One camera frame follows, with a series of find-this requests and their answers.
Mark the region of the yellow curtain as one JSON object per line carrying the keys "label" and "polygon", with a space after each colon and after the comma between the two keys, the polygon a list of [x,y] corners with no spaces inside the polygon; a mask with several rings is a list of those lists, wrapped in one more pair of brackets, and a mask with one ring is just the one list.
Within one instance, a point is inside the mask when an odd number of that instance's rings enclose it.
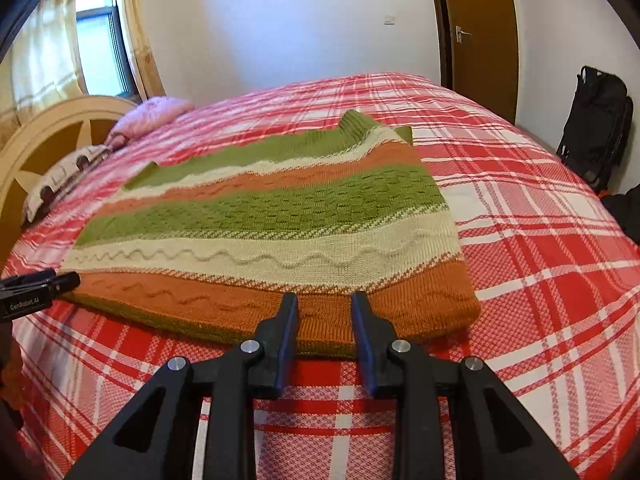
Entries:
{"label": "yellow curtain", "polygon": [[[139,99],[165,93],[141,0],[116,0]],[[6,140],[48,107],[89,94],[80,64],[76,0],[40,0],[1,62],[1,137]]]}

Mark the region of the beige wooden headboard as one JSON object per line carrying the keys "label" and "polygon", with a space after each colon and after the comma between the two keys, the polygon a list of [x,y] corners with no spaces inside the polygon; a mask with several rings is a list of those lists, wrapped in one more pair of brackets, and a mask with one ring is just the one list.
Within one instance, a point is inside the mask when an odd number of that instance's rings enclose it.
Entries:
{"label": "beige wooden headboard", "polygon": [[22,232],[23,203],[60,159],[101,144],[136,103],[116,96],[81,96],[59,102],[19,128],[1,151],[1,262]]}

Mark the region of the black folded stroller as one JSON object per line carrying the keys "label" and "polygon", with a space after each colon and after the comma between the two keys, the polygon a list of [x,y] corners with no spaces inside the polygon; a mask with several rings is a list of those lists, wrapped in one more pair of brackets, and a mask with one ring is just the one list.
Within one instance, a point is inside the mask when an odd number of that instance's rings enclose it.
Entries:
{"label": "black folded stroller", "polygon": [[556,154],[596,194],[622,163],[633,114],[634,101],[620,77],[582,66]]}

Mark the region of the pink pillow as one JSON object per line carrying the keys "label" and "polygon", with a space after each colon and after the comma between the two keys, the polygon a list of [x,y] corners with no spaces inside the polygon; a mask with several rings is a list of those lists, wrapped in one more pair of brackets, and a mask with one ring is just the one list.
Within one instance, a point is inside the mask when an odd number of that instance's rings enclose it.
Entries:
{"label": "pink pillow", "polygon": [[126,113],[111,128],[104,144],[112,150],[123,148],[131,141],[138,140],[179,116],[194,110],[191,101],[173,96],[154,96]]}

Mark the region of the cream patterned pillow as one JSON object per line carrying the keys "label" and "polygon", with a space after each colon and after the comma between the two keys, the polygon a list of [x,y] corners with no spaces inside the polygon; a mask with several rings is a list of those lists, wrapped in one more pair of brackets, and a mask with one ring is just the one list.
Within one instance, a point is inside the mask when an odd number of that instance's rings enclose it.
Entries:
{"label": "cream patterned pillow", "polygon": [[32,224],[43,218],[56,200],[70,192],[90,170],[112,153],[113,150],[105,144],[88,145],[56,162],[27,194],[23,204],[23,223]]}

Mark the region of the brown wooden door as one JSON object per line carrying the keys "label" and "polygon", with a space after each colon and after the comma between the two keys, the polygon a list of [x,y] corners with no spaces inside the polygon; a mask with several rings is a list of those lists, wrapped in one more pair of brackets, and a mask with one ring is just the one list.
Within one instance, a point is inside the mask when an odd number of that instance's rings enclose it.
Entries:
{"label": "brown wooden door", "polygon": [[[434,0],[440,83],[508,122],[518,104],[518,25],[513,0]],[[454,28],[466,32],[462,44]]]}

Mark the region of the green orange cream striped sweater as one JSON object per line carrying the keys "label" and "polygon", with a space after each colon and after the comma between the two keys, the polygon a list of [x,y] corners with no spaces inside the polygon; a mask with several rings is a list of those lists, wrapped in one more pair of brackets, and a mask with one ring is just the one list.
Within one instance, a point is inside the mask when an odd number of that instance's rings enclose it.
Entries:
{"label": "green orange cream striped sweater", "polygon": [[292,292],[310,356],[354,354],[354,292],[416,342],[480,316],[412,130],[356,110],[333,129],[149,164],[96,211],[62,267],[80,277],[80,304],[218,344],[246,337]]}

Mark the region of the window with dark frame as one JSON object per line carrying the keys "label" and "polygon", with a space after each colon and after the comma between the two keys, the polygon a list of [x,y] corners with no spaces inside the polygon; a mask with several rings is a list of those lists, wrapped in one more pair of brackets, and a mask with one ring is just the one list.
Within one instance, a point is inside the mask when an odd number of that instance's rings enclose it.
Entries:
{"label": "window with dark frame", "polygon": [[116,0],[76,0],[76,24],[87,92],[138,102]]}

